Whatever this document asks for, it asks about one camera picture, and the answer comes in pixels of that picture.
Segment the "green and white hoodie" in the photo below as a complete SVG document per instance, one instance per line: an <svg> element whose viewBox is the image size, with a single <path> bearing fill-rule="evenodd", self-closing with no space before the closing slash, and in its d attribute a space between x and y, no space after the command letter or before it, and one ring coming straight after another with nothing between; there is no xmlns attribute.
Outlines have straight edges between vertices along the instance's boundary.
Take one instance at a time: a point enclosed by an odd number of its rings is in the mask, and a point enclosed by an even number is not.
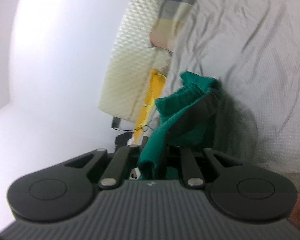
<svg viewBox="0 0 300 240"><path fill-rule="evenodd" d="M160 169L165 167L167 146L197 146L213 128L212 119L221 96L218 81L191 72L183 72L180 77L183 81L181 88L155 101L160 124L139 155L141 179L160 178Z"/></svg>

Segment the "pile of clothes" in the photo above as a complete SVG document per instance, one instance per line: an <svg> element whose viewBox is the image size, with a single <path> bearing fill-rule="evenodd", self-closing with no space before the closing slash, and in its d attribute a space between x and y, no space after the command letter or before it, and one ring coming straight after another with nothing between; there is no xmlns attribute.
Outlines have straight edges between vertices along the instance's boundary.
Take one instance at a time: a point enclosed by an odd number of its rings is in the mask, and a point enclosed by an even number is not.
<svg viewBox="0 0 300 240"><path fill-rule="evenodd" d="M115 152L117 152L121 147L128 147L133 150L135 153L140 153L145 145L147 144L148 137L143 136L140 144L134 142L134 137L132 132L125 132L118 135L115 138Z"/></svg>

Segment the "yellow pillow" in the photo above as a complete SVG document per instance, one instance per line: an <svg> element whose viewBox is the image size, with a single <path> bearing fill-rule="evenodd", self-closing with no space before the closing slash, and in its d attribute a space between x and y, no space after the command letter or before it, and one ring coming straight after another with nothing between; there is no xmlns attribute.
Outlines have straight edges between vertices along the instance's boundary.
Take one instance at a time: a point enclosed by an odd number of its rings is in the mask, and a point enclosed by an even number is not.
<svg viewBox="0 0 300 240"><path fill-rule="evenodd" d="M142 101L133 129L134 142L139 144L142 136L152 131L158 123L155 101L160 97L165 85L166 76L157 69L151 69L146 95Z"/></svg>

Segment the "cream quilted headboard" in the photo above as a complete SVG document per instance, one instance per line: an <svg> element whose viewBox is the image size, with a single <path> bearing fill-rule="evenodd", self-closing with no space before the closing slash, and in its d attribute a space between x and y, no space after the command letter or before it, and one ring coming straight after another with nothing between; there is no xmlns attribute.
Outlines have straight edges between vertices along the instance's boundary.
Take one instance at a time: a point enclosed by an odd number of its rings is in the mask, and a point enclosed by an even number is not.
<svg viewBox="0 0 300 240"><path fill-rule="evenodd" d="M150 45L160 0L130 0L112 49L98 109L135 122L148 89L151 69L168 65L168 51Z"/></svg>

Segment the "grey bed sheet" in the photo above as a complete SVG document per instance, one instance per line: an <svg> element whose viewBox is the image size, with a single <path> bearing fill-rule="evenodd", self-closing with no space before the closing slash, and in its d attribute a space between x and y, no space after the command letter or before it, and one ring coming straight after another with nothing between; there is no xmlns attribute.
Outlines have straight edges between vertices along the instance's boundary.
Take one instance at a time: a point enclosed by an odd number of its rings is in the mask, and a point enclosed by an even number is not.
<svg viewBox="0 0 300 240"><path fill-rule="evenodd" d="M300 183L300 0L197 0L164 96L185 71L221 83L216 149Z"/></svg>

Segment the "plaid pillow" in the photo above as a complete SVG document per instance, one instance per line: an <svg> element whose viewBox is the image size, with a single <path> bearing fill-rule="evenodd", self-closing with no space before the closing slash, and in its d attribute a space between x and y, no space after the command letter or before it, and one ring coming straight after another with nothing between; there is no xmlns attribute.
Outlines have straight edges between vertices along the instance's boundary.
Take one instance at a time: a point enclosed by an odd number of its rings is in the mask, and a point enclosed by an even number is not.
<svg viewBox="0 0 300 240"><path fill-rule="evenodd" d="M195 2L196 0L160 0L158 17L149 35L151 45L174 51L179 32Z"/></svg>

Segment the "black wall socket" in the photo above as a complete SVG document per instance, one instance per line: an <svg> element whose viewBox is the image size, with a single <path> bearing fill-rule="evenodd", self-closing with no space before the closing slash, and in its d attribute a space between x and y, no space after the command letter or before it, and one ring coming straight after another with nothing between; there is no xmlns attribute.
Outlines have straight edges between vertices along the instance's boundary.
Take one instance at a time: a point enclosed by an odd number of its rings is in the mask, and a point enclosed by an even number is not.
<svg viewBox="0 0 300 240"><path fill-rule="evenodd" d="M112 119L111 128L118 129L120 127L120 124L121 124L121 118L114 116Z"/></svg>

